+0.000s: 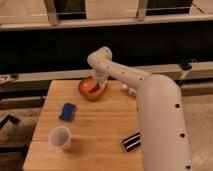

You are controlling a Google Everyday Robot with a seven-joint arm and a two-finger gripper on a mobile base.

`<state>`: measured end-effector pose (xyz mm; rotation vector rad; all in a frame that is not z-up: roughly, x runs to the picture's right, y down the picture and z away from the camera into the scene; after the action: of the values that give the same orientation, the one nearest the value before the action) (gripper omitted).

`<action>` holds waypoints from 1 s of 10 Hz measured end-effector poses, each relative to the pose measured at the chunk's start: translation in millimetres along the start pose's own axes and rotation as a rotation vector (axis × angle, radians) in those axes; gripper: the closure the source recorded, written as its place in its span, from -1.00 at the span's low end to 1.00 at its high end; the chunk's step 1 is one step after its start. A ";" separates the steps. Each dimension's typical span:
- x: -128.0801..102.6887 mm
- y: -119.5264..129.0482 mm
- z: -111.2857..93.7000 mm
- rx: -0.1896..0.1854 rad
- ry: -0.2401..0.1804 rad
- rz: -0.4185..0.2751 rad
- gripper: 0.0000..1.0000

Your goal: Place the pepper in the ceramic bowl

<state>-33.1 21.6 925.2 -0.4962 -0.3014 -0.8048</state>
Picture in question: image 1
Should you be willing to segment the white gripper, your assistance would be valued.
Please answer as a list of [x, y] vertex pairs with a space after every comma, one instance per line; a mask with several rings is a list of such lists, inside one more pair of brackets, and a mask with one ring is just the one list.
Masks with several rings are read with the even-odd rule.
[[106, 73], [103, 73], [97, 69], [93, 70], [93, 78], [99, 83], [99, 84], [105, 84], [108, 79], [108, 75]]

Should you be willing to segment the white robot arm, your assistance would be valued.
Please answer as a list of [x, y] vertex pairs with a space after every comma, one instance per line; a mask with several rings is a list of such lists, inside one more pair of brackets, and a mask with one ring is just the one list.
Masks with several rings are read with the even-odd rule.
[[144, 171], [193, 171], [180, 87], [166, 75], [113, 62], [108, 47], [87, 62], [100, 85], [110, 76], [136, 91]]

